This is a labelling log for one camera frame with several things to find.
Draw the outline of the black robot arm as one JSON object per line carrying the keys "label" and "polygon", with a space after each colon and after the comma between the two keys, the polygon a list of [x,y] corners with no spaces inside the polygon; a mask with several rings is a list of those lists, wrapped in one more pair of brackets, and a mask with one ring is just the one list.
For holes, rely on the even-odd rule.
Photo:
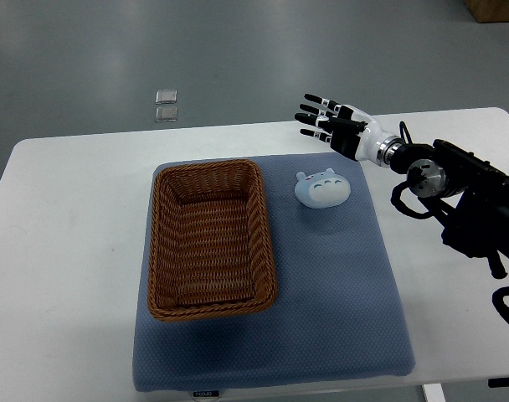
{"label": "black robot arm", "polygon": [[445,245],[470,258],[485,258],[495,279],[509,259],[509,176],[446,140],[414,142],[405,122],[385,131],[353,106],[306,94],[295,119],[301,134],[329,144],[353,161],[369,161],[404,175],[390,202],[413,219],[435,218]]}

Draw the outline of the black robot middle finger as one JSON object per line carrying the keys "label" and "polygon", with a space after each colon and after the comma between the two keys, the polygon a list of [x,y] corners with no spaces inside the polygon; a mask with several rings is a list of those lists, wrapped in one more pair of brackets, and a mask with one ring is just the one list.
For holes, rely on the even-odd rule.
{"label": "black robot middle finger", "polygon": [[321,104],[318,107],[300,104],[300,109],[314,116],[337,117],[337,113],[328,104]]}

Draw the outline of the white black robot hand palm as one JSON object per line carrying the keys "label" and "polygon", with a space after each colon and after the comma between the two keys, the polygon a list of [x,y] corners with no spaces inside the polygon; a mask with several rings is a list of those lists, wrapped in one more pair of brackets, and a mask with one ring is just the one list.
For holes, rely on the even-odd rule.
{"label": "white black robot hand palm", "polygon": [[353,161],[370,161],[380,167],[389,166],[388,151],[396,144],[396,136],[385,131],[381,124],[364,111],[350,105],[330,105],[336,117],[364,123],[357,134],[349,129],[341,129],[331,134],[330,147]]}

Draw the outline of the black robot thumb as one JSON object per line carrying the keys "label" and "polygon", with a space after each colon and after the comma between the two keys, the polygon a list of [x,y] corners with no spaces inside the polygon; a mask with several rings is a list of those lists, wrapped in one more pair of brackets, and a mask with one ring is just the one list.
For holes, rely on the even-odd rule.
{"label": "black robot thumb", "polygon": [[337,130],[363,131],[368,125],[364,121],[352,121],[330,117],[328,124]]}

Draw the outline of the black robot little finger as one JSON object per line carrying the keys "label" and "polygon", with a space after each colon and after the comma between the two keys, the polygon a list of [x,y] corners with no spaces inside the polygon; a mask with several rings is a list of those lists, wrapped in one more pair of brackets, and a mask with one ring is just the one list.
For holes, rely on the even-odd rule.
{"label": "black robot little finger", "polygon": [[328,134],[324,131],[313,131],[309,129],[300,129],[300,134],[308,137],[313,137],[318,139],[321,142],[330,143],[332,140],[332,135]]}

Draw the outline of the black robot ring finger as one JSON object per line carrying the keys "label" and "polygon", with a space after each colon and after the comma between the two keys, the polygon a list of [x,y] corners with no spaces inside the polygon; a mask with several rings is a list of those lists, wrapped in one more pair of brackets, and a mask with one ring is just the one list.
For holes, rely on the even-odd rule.
{"label": "black robot ring finger", "polygon": [[303,112],[295,113],[295,119],[302,124],[314,127],[329,127],[331,123],[331,119],[328,116],[318,116]]}

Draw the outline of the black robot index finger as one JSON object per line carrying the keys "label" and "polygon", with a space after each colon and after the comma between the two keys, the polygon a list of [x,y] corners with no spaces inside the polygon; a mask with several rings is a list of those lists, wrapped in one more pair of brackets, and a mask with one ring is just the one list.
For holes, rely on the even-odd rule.
{"label": "black robot index finger", "polygon": [[323,98],[323,97],[320,97],[318,95],[313,95],[313,94],[304,94],[304,98],[307,100],[307,101],[310,101],[310,102],[313,102],[313,103],[316,103],[318,105],[321,105],[329,110],[340,110],[342,105],[341,104],[338,104],[337,102],[335,102],[334,100],[329,100],[327,98]]}

